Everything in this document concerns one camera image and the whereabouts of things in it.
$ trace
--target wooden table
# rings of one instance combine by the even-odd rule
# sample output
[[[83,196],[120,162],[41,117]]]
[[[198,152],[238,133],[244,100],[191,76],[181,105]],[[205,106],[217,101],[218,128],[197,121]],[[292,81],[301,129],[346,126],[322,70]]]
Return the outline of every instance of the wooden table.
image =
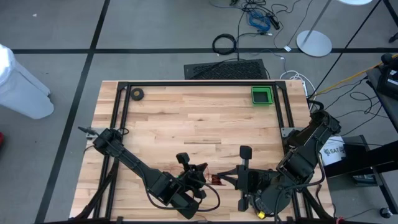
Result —
[[[116,94],[116,81],[104,81],[99,91],[92,127],[108,128]],[[290,107],[296,127],[306,127],[310,121],[307,102],[300,81],[286,81]],[[233,169],[241,164],[239,146],[253,148],[249,166],[255,169],[275,169],[283,157],[279,124],[275,105],[253,107],[250,86],[144,86],[145,97],[131,101],[127,114],[123,143],[127,149],[148,166],[178,175],[182,166],[175,155],[187,152],[191,164],[208,163],[209,172]],[[282,99],[280,105],[287,124]],[[119,113],[122,111],[121,97]],[[98,188],[103,155],[90,148],[85,153],[78,179],[70,216],[79,214]],[[320,169],[315,170],[312,181],[320,179]],[[240,191],[226,181],[224,186],[215,186],[221,197],[221,205],[212,212],[198,212],[191,220],[212,221],[259,221],[250,207],[238,211]],[[332,215],[333,206],[325,181],[319,193],[325,210]],[[317,187],[309,190],[315,194]],[[207,198],[200,205],[210,208],[216,205],[214,193],[206,189]],[[105,192],[101,205],[104,216]],[[301,194],[298,195],[300,211],[305,216]],[[160,210],[153,207],[144,192],[142,180],[121,164],[114,195],[111,219],[122,216],[124,220],[186,220],[175,210]],[[294,217],[292,203],[280,213],[282,220]]]

